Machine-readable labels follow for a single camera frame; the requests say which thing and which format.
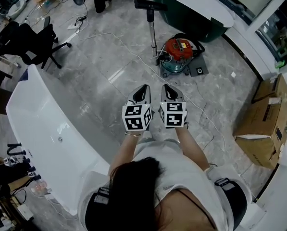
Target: dark hair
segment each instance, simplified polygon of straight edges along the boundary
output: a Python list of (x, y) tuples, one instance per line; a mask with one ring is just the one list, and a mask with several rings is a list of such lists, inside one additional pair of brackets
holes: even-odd
[(108, 205), (93, 204), (86, 212), (86, 227), (91, 230), (157, 231), (155, 185), (161, 175), (159, 162), (151, 157), (116, 168), (110, 181)]

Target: cardboard box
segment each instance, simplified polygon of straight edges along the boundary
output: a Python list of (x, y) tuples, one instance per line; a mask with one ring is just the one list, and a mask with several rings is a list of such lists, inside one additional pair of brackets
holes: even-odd
[(233, 135), (254, 164), (275, 168), (287, 140), (287, 102), (266, 97), (253, 103)]
[(282, 74), (261, 82), (252, 102), (255, 103), (266, 97), (282, 98), (282, 104), (287, 106), (287, 83)]

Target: black office chair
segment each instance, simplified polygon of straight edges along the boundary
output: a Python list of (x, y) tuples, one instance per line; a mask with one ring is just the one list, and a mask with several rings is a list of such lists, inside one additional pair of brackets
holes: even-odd
[[(62, 68), (62, 66), (53, 58), (52, 54), (65, 45), (69, 48), (72, 46), (70, 43), (64, 43), (52, 48), (53, 44), (58, 42), (58, 38), (56, 38), (52, 24), (50, 24), (49, 16), (45, 18), (43, 30), (39, 33), (34, 32), (28, 24), (24, 23), (18, 26), (15, 30), (12, 30), (11, 35), (8, 36), (8, 41), (5, 43), (6, 40), (6, 36), (4, 36), (2, 40), (3, 46), (1, 48), (1, 54), (18, 55), (27, 65), (38, 65), (43, 63), (41, 67), (42, 69), (44, 68), (48, 58), (51, 58), (58, 68)], [(31, 59), (26, 54), (28, 51), (32, 52), (36, 56)]]

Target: white t-shirt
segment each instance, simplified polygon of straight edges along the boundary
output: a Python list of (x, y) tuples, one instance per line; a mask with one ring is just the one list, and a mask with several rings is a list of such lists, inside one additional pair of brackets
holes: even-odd
[[(217, 167), (215, 170), (208, 169), (206, 172), (202, 171), (197, 164), (183, 155), (177, 144), (170, 141), (153, 141), (137, 145), (133, 161), (139, 161), (146, 157), (153, 157), (158, 160), (160, 167), (163, 169), (163, 173), (156, 181), (155, 189), (160, 200), (164, 199), (174, 189), (187, 189), (192, 192), (210, 214), (218, 231), (231, 230), (229, 226), (232, 225), (228, 224), (223, 201), (214, 187), (214, 182), (220, 177), (230, 177), (232, 179), (231, 176), (219, 173), (221, 167)], [(217, 175), (216, 178), (213, 177), (215, 181), (209, 179), (209, 174)], [(86, 179), (78, 207), (79, 219), (85, 228), (85, 215), (89, 200), (100, 187), (109, 186), (110, 178), (91, 172)], [(251, 201), (251, 195), (249, 197), (248, 194), (246, 197), (248, 202)]]

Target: vacuum pole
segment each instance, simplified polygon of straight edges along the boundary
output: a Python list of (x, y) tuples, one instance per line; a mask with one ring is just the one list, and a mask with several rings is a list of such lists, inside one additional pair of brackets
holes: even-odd
[(149, 23), (150, 35), (152, 38), (153, 58), (155, 60), (155, 65), (157, 66), (159, 61), (157, 59), (157, 45), (156, 45), (155, 27), (154, 27), (154, 10), (147, 10), (147, 21)]

